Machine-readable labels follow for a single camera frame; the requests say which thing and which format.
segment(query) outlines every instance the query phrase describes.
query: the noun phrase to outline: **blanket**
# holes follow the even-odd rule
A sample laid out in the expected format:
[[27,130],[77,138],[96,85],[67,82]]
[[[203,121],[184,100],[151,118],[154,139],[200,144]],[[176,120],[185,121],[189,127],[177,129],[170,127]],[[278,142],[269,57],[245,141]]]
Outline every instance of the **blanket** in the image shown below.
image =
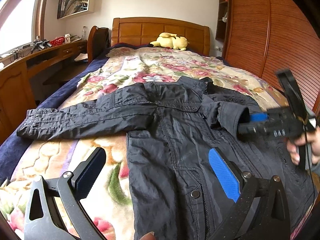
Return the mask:
[[[61,108],[94,100],[118,88],[136,82],[175,82],[180,76],[196,79],[210,77],[217,86],[237,90],[254,98],[262,110],[286,105],[285,98],[257,76],[229,67],[215,57],[191,51],[164,48],[115,48],[109,60],[97,71],[81,78],[76,91]],[[134,215],[129,192],[125,133],[81,140],[34,141],[20,159],[10,181],[0,187],[0,211],[11,228],[23,239],[23,223],[30,184],[36,175],[57,178],[102,147],[107,161],[87,198],[80,202],[108,240],[133,239]],[[63,221],[74,230],[59,198]]]

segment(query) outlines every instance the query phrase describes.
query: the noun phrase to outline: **jacket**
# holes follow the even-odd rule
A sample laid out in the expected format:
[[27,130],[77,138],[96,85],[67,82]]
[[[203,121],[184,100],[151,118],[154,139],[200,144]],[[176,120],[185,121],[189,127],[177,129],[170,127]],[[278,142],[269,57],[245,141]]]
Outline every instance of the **jacket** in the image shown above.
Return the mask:
[[210,78],[136,83],[61,110],[28,110],[17,135],[34,140],[77,139],[127,132],[135,239],[207,239],[234,201],[208,161],[219,147],[241,171],[279,175],[291,231],[312,204],[310,177],[291,162],[284,143],[237,139],[237,125],[260,112],[249,96],[213,85]]

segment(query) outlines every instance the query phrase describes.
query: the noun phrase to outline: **metal snap button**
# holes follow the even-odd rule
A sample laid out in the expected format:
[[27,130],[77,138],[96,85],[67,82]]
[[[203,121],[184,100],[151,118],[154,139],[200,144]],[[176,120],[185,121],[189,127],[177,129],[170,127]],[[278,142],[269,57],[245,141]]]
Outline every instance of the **metal snap button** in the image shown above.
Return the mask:
[[200,192],[198,190],[194,190],[191,192],[191,197],[198,198],[200,197]]

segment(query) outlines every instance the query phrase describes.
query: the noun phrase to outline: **purple stripe on blanket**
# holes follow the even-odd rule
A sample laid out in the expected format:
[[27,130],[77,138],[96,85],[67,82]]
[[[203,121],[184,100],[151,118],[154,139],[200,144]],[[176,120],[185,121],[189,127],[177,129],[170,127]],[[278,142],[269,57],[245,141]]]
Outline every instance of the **purple stripe on blanket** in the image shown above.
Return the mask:
[[67,171],[69,165],[70,165],[70,162],[71,162],[71,158],[73,156],[73,153],[75,152],[75,149],[76,149],[76,146],[78,144],[78,141],[79,140],[76,140],[72,143],[71,147],[70,147],[70,150],[68,152],[68,155],[67,155],[67,158],[65,159],[64,163],[63,163],[63,166],[61,168],[61,171],[60,171],[60,176],[65,172]]

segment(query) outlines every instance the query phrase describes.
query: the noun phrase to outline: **red basket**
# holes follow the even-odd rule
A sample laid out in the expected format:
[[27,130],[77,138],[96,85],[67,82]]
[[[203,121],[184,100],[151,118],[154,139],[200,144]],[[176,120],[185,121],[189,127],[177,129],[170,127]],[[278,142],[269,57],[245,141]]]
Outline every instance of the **red basket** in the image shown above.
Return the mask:
[[50,41],[50,43],[52,44],[52,46],[58,46],[58,45],[62,45],[62,43],[64,42],[64,37],[59,37],[56,38],[53,41]]

